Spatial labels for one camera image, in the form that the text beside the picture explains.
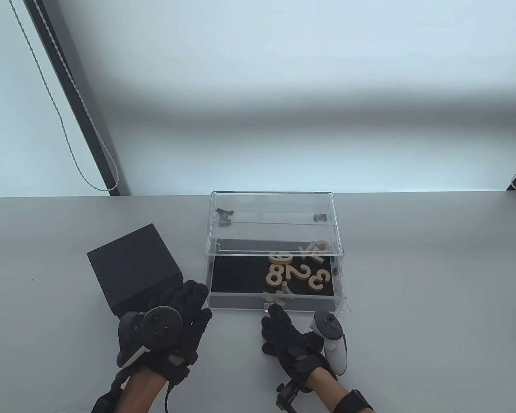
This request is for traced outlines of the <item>person's left hand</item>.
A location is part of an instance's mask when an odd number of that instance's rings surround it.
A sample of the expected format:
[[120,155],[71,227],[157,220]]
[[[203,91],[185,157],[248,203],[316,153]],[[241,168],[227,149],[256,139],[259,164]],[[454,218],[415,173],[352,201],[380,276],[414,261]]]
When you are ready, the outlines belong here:
[[141,357],[142,366],[162,376],[170,388],[187,378],[189,366],[197,361],[198,346],[212,318],[211,309],[203,306],[208,294],[206,285],[188,280],[183,285],[170,287],[150,302],[152,308],[166,305],[175,309],[183,321],[181,334],[174,344]]

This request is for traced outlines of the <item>person's right hand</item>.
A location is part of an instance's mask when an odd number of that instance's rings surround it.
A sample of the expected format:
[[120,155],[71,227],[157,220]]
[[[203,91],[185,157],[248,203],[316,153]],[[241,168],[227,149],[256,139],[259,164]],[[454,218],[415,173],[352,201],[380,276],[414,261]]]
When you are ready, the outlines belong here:
[[280,305],[270,306],[268,314],[262,317],[261,324],[261,334],[265,340],[262,352],[277,358],[280,366],[297,384],[300,391],[311,392],[307,382],[317,368],[325,369],[334,380],[337,380],[322,354],[324,340],[314,332],[299,332]]

